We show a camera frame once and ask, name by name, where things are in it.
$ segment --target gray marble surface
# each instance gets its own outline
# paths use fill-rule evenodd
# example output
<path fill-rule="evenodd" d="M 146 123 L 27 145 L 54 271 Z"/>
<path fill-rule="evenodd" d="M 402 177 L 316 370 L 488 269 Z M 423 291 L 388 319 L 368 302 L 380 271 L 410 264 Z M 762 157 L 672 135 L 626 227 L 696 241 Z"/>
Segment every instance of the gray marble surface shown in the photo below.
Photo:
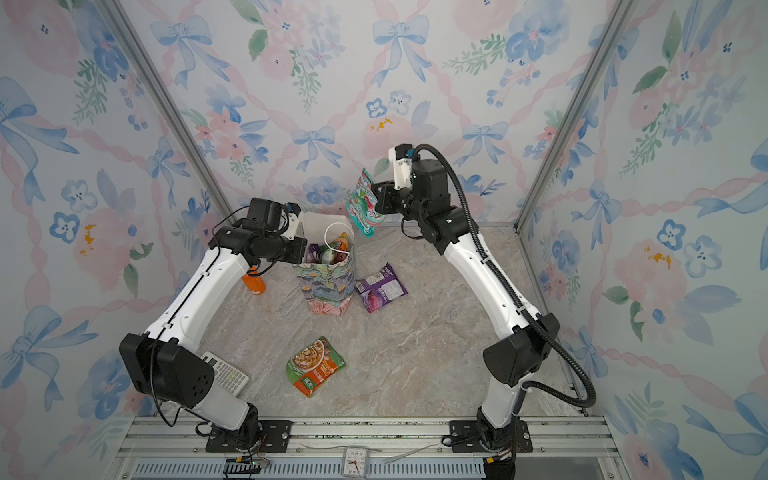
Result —
<path fill-rule="evenodd" d="M 513 229 L 483 227 L 481 233 L 512 282 L 536 304 Z M 355 253 L 357 278 L 389 262 L 409 294 L 374 313 L 355 294 L 346 315 L 316 315 L 291 267 L 281 263 L 265 275 L 262 295 L 242 283 L 232 289 L 198 353 L 210 350 L 245 371 L 250 383 L 240 398 L 264 416 L 474 416 L 490 378 L 482 350 L 497 338 L 464 279 L 432 245 L 404 237 L 398 227 L 377 228 L 373 238 L 358 233 Z M 286 363 L 320 336 L 347 367 L 307 398 L 289 382 Z M 554 353 L 536 379 L 570 393 Z M 527 396 L 521 414 L 579 415 L 538 390 Z"/>

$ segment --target robotic arm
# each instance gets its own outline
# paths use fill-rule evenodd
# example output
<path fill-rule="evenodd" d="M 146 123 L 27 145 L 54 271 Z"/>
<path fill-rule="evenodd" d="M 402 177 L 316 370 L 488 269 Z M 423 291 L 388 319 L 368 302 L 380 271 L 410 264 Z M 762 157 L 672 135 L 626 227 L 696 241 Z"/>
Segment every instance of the robotic arm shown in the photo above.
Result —
<path fill-rule="evenodd" d="M 429 151 L 435 158 L 421 158 Z M 389 152 L 394 181 L 372 185 L 376 211 L 399 213 L 416 220 L 422 237 L 460 272 L 480 299 L 498 343 L 483 352 L 492 377 L 478 409 L 478 437 L 491 452 L 510 452 L 514 461 L 516 417 L 525 392 L 544 389 L 576 406 L 594 404 L 594 387 L 578 363 L 553 337 L 559 322 L 542 316 L 496 266 L 472 219 L 461 184 L 445 158 L 429 145 L 402 144 Z M 450 204 L 448 179 L 461 206 Z M 214 382 L 213 368 L 194 354 L 213 314 L 230 288 L 262 259 L 301 263 L 306 239 L 296 237 L 300 208 L 253 198 L 247 217 L 214 234 L 203 262 L 163 315 L 141 335 L 128 334 L 120 352 L 137 391 L 172 400 L 213 423 L 213 435 L 241 451 L 252 451 L 261 439 L 258 410 Z M 571 365 L 588 392 L 573 399 L 531 380 L 554 348 Z"/>

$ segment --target purple item in bag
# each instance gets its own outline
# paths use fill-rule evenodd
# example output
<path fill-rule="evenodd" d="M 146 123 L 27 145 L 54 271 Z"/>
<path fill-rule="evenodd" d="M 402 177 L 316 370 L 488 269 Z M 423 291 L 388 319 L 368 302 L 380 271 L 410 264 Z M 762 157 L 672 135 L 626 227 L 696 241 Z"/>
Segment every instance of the purple item in bag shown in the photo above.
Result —
<path fill-rule="evenodd" d="M 378 273 L 355 283 L 355 290 L 362 297 L 368 313 L 373 313 L 408 290 L 400 283 L 392 265 L 388 263 Z"/>

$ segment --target clock face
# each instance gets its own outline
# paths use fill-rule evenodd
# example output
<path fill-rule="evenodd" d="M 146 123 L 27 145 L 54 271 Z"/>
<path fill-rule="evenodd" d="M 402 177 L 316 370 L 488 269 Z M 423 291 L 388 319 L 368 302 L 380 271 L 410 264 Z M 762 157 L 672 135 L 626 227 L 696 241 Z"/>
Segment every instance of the clock face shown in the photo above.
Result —
<path fill-rule="evenodd" d="M 368 450 L 347 448 L 344 450 L 342 475 L 345 477 L 364 478 L 366 476 L 367 463 Z"/>

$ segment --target orange bottle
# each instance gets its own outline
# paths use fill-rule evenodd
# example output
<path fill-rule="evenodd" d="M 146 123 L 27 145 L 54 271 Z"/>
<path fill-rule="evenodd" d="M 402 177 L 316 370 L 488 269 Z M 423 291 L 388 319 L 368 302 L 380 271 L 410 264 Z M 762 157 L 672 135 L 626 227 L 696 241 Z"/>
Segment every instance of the orange bottle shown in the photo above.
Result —
<path fill-rule="evenodd" d="M 243 282 L 253 295 L 261 295 L 264 293 L 264 290 L 266 290 L 264 280 L 262 280 L 260 276 L 256 276 L 257 273 L 259 273 L 259 270 L 256 270 L 256 267 L 252 266 L 250 270 L 243 275 Z"/>

